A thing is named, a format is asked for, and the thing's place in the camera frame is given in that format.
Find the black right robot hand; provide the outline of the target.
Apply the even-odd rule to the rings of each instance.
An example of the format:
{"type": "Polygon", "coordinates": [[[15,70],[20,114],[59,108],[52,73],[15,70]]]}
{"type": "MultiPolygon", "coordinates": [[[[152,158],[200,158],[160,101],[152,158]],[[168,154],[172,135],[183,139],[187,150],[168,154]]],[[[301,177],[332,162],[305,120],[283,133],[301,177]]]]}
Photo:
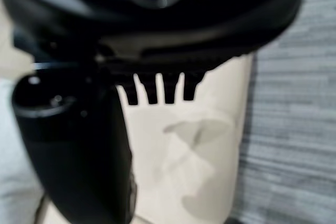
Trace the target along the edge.
{"type": "Polygon", "coordinates": [[[258,50],[302,0],[3,0],[17,49],[34,59],[11,98],[47,195],[71,223],[130,223],[137,195],[116,87],[138,104],[174,103],[180,74],[192,101],[205,73],[258,50]]]}

